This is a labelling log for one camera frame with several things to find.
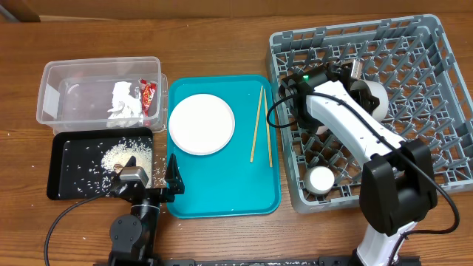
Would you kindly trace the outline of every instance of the blue mat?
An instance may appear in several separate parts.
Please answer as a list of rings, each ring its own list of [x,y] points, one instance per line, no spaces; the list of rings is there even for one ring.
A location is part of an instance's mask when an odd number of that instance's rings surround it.
[[[276,129],[270,127],[273,168],[269,166],[264,99],[256,139],[253,163],[251,146],[258,108],[259,90],[263,85],[268,108],[273,103],[268,80],[261,75],[235,75],[205,78],[183,78],[169,90],[169,112],[183,99],[200,93],[223,99],[235,116],[235,131],[222,150],[206,156],[195,156],[180,150],[168,133],[167,156],[176,154],[179,171],[186,186],[184,195],[168,204],[176,217],[203,218],[270,214],[281,202]]]

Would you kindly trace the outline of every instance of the chopstick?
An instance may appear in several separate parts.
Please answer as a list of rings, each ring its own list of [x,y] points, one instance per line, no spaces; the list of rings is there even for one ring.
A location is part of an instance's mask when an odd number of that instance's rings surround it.
[[[258,111],[256,111],[256,125],[254,126],[253,147],[251,147],[250,163],[253,162],[253,158],[254,158],[254,146],[256,145],[256,136],[258,135],[259,110],[261,109],[261,97],[262,97],[262,95],[263,95],[263,85],[261,85],[261,89],[259,90]]]
[[[266,89],[265,89],[265,124],[266,124],[266,135],[268,136],[269,167],[273,167],[273,155],[271,154],[271,137],[269,135],[269,124],[266,121],[267,116],[268,116],[268,103],[266,100]]]

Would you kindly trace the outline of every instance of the wire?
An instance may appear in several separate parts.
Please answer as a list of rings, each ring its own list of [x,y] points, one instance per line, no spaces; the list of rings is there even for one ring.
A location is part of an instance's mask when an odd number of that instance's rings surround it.
[[[387,140],[383,136],[381,136],[379,133],[377,133],[377,131],[373,127],[371,127],[371,125],[365,119],[363,119],[363,117],[356,110],[354,110],[353,107],[351,107],[348,103],[345,103],[343,100],[338,99],[338,98],[333,97],[333,96],[330,96],[330,95],[326,95],[324,93],[318,93],[318,92],[309,92],[309,93],[303,94],[303,95],[301,95],[301,94],[289,95],[289,96],[287,96],[287,97],[285,97],[281,100],[278,100],[277,102],[275,102],[274,105],[272,105],[271,108],[269,108],[268,115],[266,117],[266,121],[268,122],[268,124],[270,126],[273,126],[273,127],[276,127],[276,128],[284,128],[284,127],[292,126],[291,124],[286,124],[286,125],[282,125],[282,126],[274,125],[273,123],[270,122],[270,119],[269,119],[271,112],[276,108],[276,106],[278,106],[279,104],[281,104],[282,102],[284,102],[286,100],[290,100],[290,99],[296,98],[296,97],[305,97],[305,96],[308,96],[308,95],[310,95],[310,96],[319,96],[319,97],[323,97],[323,98],[333,100],[336,103],[338,103],[338,104],[344,106],[345,108],[347,108],[348,110],[350,110],[353,113],[353,115],[355,115],[361,121],[361,123],[363,123],[364,126],[366,126],[367,129],[370,130],[371,133],[379,139],[380,142],[382,142],[384,145],[386,145],[386,147],[388,147],[393,152],[395,152],[404,161],[404,163],[406,163],[409,167],[413,168],[421,176],[425,177],[435,187],[435,189],[437,189],[437,191],[440,193],[440,195],[442,195],[443,198],[445,198],[445,200],[450,205],[450,208],[452,208],[455,220],[453,222],[453,225],[450,228],[443,229],[443,230],[411,230],[411,231],[401,233],[400,236],[399,236],[398,241],[395,243],[395,247],[392,249],[391,256],[389,256],[389,260],[388,260],[387,265],[392,264],[392,261],[395,258],[395,255],[398,252],[398,249],[401,246],[401,243],[403,242],[403,240],[407,239],[408,235],[412,235],[414,233],[446,234],[446,233],[451,233],[451,232],[455,231],[455,229],[458,228],[458,225],[460,224],[460,213],[458,212],[457,206],[453,202],[452,198],[443,190],[443,188],[441,188],[424,171],[422,171],[420,168],[418,168],[409,158],[407,158],[404,154],[402,154],[399,150],[397,150],[393,145],[391,145],[389,142],[387,142]]]
[[[94,197],[91,197],[90,199],[85,199],[81,202],[78,202],[78,203],[75,203],[74,205],[68,207],[65,211],[62,212],[62,214],[59,214],[58,218],[56,218],[56,220],[54,221],[54,223],[51,225],[51,228],[50,228],[50,231],[47,232],[47,235],[46,235],[46,240],[44,241],[44,264],[46,264],[46,266],[50,266],[50,260],[48,258],[48,255],[47,255],[47,249],[50,245],[50,238],[51,238],[51,235],[52,235],[52,231],[54,230],[54,227],[56,227],[56,225],[58,224],[58,222],[62,219],[62,217],[64,217],[67,213],[69,213],[70,211],[72,211],[73,209],[79,207],[80,205],[83,205],[85,203],[88,203],[88,202],[91,202],[93,200],[96,200],[96,199],[99,199],[101,197],[104,197],[105,195],[107,195],[109,192],[106,191],[106,192],[103,192],[99,195],[96,195]]]

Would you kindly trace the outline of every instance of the gray plastic basket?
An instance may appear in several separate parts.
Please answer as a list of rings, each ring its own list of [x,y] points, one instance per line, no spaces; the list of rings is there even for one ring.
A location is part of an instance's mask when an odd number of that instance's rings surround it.
[[[409,16],[274,33],[268,73],[274,99],[281,79],[338,59],[358,58],[362,78],[381,82],[389,96],[383,124],[406,139],[419,137],[432,151],[435,180],[448,192],[473,188],[472,99],[439,19]],[[287,105],[279,122],[293,121]],[[281,129],[283,157],[294,209],[300,213],[358,205],[360,166],[330,132],[308,134],[298,126]],[[328,166],[336,186],[323,197],[309,194],[307,168]]]

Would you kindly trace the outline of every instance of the black tray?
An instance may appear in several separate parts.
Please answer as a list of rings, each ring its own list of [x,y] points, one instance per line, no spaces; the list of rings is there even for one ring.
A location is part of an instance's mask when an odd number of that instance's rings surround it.
[[[86,199],[102,192],[102,182],[106,182],[103,178],[111,177],[101,168],[103,155],[111,147],[129,140],[153,149],[153,132],[148,128],[57,134],[52,141],[47,197],[51,200]]]

